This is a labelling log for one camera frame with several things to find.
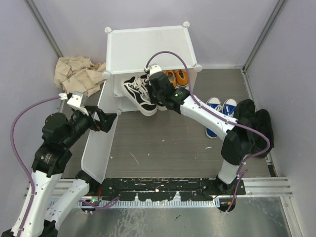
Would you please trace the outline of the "black white sneaker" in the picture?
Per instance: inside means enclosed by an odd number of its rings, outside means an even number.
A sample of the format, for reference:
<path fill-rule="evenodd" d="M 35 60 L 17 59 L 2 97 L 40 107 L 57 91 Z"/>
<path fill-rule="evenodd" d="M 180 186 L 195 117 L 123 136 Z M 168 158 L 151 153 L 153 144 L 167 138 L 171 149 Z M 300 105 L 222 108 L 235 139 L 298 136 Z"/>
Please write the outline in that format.
<path fill-rule="evenodd" d="M 121 86 L 124 95 L 144 116 L 150 117 L 157 112 L 157 106 L 156 104 L 150 102 L 148 91 L 143 85 L 143 80 L 140 76 L 134 76 L 126 81 L 123 81 Z"/>
<path fill-rule="evenodd" d="M 167 110 L 166 106 L 164 106 L 164 105 L 157 99 L 156 93 L 155 93 L 153 87 L 151 86 L 150 81 L 149 81 L 149 79 L 147 78 L 147 75 L 141 75 L 140 78 L 143 80 L 143 85 L 145 86 L 145 88 L 146 88 L 147 91 L 148 91 L 148 95 L 149 95 L 150 102 L 153 103 L 153 104 L 156 104 L 157 109 L 158 109 L 159 111 L 166 111 L 166 110 Z"/>

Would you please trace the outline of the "orange sneaker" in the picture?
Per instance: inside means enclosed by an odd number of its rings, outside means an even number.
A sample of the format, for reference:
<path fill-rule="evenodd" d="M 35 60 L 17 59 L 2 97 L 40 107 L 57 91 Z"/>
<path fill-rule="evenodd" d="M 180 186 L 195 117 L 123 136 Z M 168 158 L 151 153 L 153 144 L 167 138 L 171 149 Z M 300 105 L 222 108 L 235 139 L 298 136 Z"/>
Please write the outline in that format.
<path fill-rule="evenodd" d="M 189 83 L 188 74 L 185 70 L 175 71 L 176 82 L 179 87 L 186 87 Z"/>
<path fill-rule="evenodd" d="M 174 88 L 177 87 L 176 76 L 173 70 L 168 70 L 164 72 L 168 77 L 169 82 L 173 85 Z"/>

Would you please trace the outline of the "white cabinet door panel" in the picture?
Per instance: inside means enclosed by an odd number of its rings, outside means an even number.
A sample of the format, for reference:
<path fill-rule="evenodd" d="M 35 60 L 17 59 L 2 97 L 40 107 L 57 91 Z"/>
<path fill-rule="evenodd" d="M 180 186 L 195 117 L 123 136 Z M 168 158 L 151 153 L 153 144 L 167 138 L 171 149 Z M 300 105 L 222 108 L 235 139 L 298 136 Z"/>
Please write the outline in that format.
<path fill-rule="evenodd" d="M 105 179 L 108 161 L 118 121 L 118 114 L 109 113 L 112 122 L 111 129 L 104 131 L 89 131 L 87 142 L 81 158 L 81 169 L 98 183 Z"/>

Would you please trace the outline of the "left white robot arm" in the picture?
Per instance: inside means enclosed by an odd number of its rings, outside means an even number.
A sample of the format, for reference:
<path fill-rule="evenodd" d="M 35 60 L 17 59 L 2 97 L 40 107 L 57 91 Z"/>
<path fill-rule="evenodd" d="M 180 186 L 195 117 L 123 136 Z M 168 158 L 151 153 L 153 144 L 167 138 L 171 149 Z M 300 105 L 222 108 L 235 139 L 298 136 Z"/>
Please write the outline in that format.
<path fill-rule="evenodd" d="M 87 106 L 87 114 L 73 111 L 71 119 L 54 113 L 45 119 L 43 143 L 35 153 L 30 189 L 14 226 L 3 232 L 4 237 L 55 237 L 77 202 L 95 195 L 105 178 L 100 161 L 90 161 L 81 167 L 74 182 L 62 197 L 49 208 L 53 191 L 72 156 L 70 148 L 87 130 L 109 132 L 117 114 L 107 114 L 97 106 Z"/>

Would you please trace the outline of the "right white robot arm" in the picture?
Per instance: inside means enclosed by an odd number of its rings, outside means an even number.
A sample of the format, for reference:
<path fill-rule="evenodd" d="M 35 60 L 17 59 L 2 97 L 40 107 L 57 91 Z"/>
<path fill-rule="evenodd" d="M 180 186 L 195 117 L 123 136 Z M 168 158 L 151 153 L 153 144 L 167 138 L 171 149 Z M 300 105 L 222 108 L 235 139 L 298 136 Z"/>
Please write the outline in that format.
<path fill-rule="evenodd" d="M 216 187 L 221 194 L 234 189 L 241 179 L 241 165 L 248 158 L 269 150 L 267 136 L 255 130 L 246 118 L 231 118 L 198 100 L 185 88 L 175 89 L 163 72 L 148 73 L 153 96 L 168 110 L 189 117 L 211 129 L 222 140 L 222 167 L 216 176 Z"/>

